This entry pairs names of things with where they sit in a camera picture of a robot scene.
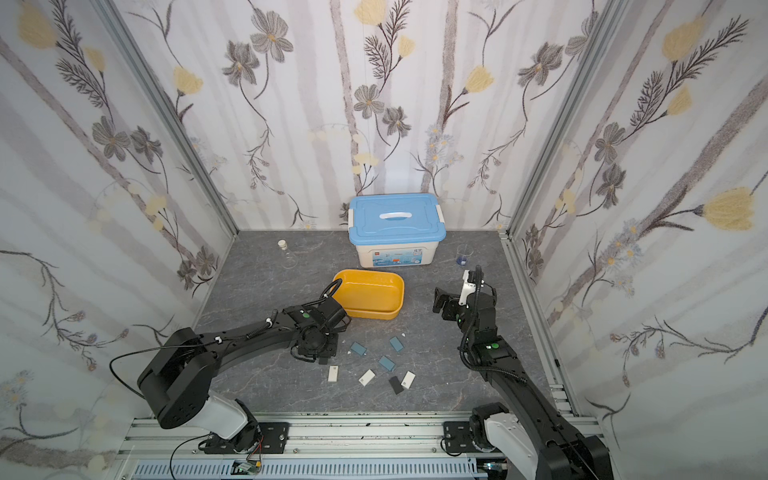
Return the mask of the teal eraser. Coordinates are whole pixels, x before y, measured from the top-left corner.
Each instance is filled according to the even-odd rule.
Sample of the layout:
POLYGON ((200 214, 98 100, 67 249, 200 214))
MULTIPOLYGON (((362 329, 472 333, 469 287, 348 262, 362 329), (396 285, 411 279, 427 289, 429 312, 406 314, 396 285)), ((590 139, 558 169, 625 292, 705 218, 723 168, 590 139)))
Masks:
POLYGON ((365 356, 366 352, 367 352, 367 349, 364 346, 360 345, 359 343, 354 342, 350 346, 350 351, 355 353, 355 354, 357 354, 357 355, 359 355, 359 356, 365 356))
POLYGON ((390 344, 396 352, 401 352, 404 349, 404 345, 397 337, 392 337, 390 344))
POLYGON ((379 364, 388 372, 393 372, 396 368, 396 364, 386 356, 380 358, 379 364))

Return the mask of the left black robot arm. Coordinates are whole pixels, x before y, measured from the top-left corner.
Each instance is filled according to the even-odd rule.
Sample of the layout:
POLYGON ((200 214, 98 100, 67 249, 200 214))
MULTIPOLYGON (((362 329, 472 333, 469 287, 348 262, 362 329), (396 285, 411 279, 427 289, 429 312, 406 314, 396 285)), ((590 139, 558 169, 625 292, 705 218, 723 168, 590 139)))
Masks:
POLYGON ((264 433, 241 400, 211 390, 220 373, 274 350, 286 349, 305 363, 326 365, 337 353, 339 335, 350 318, 333 295, 343 281, 326 286, 319 298, 273 311, 266 319, 220 332, 197 333, 183 328, 164 345, 148 348, 154 357, 134 387, 114 378, 143 399, 161 428, 195 426, 208 433, 200 439, 206 454, 250 453, 264 433))

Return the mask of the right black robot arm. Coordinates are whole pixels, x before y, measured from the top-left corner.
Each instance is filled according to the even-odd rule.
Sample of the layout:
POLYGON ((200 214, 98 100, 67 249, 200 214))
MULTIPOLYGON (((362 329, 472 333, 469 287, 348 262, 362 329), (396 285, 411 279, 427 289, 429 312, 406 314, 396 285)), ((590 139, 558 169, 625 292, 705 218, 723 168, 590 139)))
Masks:
POLYGON ((463 273, 460 293, 441 288, 434 293, 433 311, 462 332, 457 347, 462 364, 480 374, 502 398, 473 409, 469 420, 473 446, 499 451, 526 479, 612 479, 606 445, 563 417, 498 333, 497 300, 479 266, 463 273))

